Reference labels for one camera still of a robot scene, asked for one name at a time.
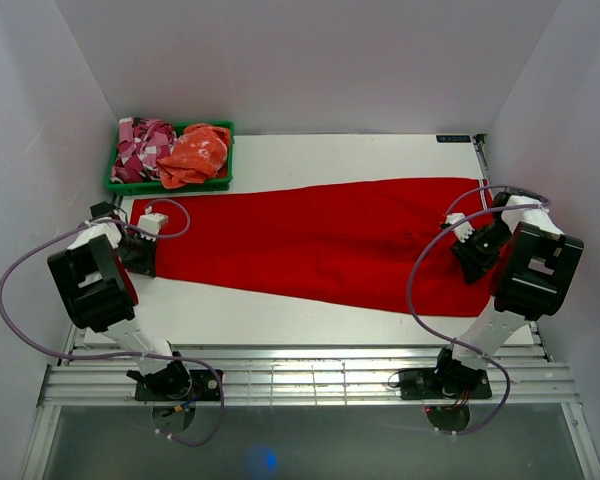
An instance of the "white table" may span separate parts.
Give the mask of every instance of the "white table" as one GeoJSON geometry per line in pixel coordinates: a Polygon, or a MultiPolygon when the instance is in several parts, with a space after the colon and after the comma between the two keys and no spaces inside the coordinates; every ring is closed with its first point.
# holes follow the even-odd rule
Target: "white table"
{"type": "MultiPolygon", "coordinates": [[[[482,179],[472,144],[439,144],[434,135],[238,136],[234,148],[231,190],[217,195],[404,177],[482,179]]],[[[134,198],[140,197],[123,199],[127,212],[134,198]]],[[[178,346],[444,343],[407,314],[161,278],[133,276],[133,282],[140,297],[139,321],[150,333],[178,346]]],[[[450,336],[459,335],[473,322],[449,317],[425,320],[450,336]]],[[[91,331],[84,342],[99,347],[112,343],[91,331]]],[[[507,345],[533,345],[530,329],[520,329],[507,345]]]]}

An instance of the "blue light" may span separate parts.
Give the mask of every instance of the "blue light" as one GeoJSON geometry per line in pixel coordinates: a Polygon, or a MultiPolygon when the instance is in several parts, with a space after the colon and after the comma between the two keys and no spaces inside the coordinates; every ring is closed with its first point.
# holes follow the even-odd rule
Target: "blue light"
{"type": "Polygon", "coordinates": [[[269,480],[273,478],[278,457],[272,449],[257,445],[249,449],[245,455],[246,473],[252,480],[269,480]]]}
{"type": "Polygon", "coordinates": [[[273,453],[271,450],[267,450],[266,453],[266,459],[267,459],[267,467],[269,467],[269,470],[275,470],[276,465],[278,464],[278,459],[276,458],[276,454],[273,453]]]}

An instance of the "white wall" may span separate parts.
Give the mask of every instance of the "white wall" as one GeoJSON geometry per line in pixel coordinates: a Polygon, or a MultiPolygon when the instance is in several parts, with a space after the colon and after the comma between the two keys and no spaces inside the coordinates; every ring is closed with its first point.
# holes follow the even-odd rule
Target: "white wall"
{"type": "Polygon", "coordinates": [[[600,455],[600,0],[563,0],[487,138],[492,179],[554,200],[585,253],[568,298],[540,322],[571,364],[600,455]]]}
{"type": "Polygon", "coordinates": [[[56,0],[119,117],[481,132],[558,0],[56,0]]]}
{"type": "MultiPolygon", "coordinates": [[[[83,220],[100,185],[114,118],[53,0],[0,0],[0,275],[83,220]]],[[[42,255],[7,285],[34,338],[61,347],[69,327],[42,255]]],[[[0,480],[26,452],[47,359],[0,319],[0,480]]]]}

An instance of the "robotic arm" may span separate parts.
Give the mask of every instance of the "robotic arm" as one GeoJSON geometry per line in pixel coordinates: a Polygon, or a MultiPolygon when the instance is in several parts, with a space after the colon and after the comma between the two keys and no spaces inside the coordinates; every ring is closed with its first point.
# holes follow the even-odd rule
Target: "robotic arm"
{"type": "MultiPolygon", "coordinates": [[[[118,219],[114,207],[91,207],[92,221],[118,219]]],[[[167,222],[161,214],[146,213],[138,226],[158,234],[167,222]]],[[[155,275],[156,241],[127,232],[113,223],[93,223],[66,250],[47,263],[71,321],[78,328],[114,340],[126,351],[179,356],[164,339],[152,338],[141,328],[134,307],[138,296],[126,270],[155,275]]],[[[127,376],[157,397],[184,399],[191,394],[192,376],[182,362],[136,357],[138,371],[127,376]]]]}
{"type": "MultiPolygon", "coordinates": [[[[494,207],[543,204],[546,199],[507,189],[494,199],[494,207]]],[[[447,217],[448,227],[463,218],[447,217]]],[[[451,250],[462,266],[465,282],[472,284],[496,267],[490,284],[491,299],[469,329],[458,337],[484,355],[457,344],[444,347],[433,369],[400,372],[405,400],[440,398],[491,398],[485,357],[529,321],[553,315],[562,305],[575,273],[583,242],[565,235],[544,209],[496,213],[478,230],[465,223],[454,230],[451,250]]]]}

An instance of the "green basket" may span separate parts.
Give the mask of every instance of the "green basket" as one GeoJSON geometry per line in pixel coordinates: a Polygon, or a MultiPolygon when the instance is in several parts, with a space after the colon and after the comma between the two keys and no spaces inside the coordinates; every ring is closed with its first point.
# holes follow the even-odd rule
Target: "green basket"
{"type": "Polygon", "coordinates": [[[116,161],[118,155],[118,135],[116,134],[116,143],[113,146],[113,153],[111,154],[111,160],[107,167],[106,176],[104,178],[104,188],[111,190],[118,195],[153,195],[157,193],[182,193],[182,192],[211,192],[218,190],[228,190],[229,182],[233,178],[232,173],[232,157],[233,157],[233,122],[220,121],[220,122],[187,122],[187,123],[174,123],[172,124],[176,135],[182,135],[182,132],[189,125],[196,123],[207,123],[215,127],[228,128],[231,132],[231,144],[229,145],[229,152],[227,154],[227,161],[224,166],[218,171],[216,178],[210,178],[204,183],[190,183],[180,188],[164,188],[160,182],[142,182],[142,183],[113,183],[111,181],[111,169],[116,161]]]}

